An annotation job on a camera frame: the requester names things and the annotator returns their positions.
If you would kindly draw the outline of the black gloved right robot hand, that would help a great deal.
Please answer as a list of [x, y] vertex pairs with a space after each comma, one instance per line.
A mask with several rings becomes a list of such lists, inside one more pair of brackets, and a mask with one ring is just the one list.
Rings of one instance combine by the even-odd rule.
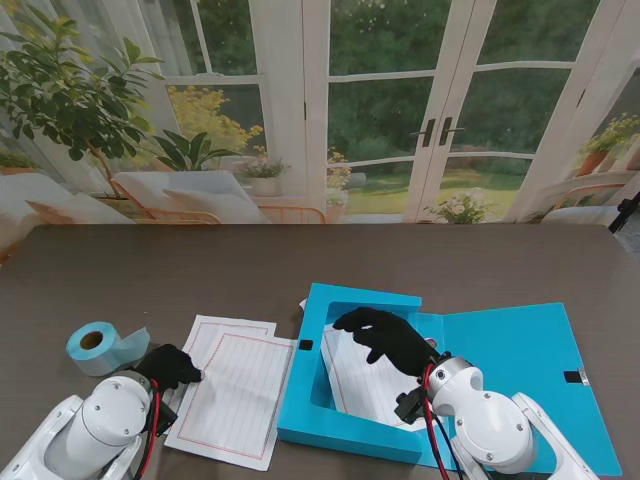
[[422, 377], [441, 358], [405, 319], [387, 311], [358, 307], [339, 317], [333, 327], [350, 333], [357, 344], [369, 349], [368, 364], [386, 357], [407, 376]]

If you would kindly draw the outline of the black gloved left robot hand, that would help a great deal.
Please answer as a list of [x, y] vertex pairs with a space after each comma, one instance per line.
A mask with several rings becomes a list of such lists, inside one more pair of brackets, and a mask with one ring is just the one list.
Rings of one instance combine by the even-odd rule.
[[199, 383], [203, 379], [191, 357], [172, 344], [151, 350], [133, 370], [155, 383], [161, 393], [175, 390], [180, 384]]

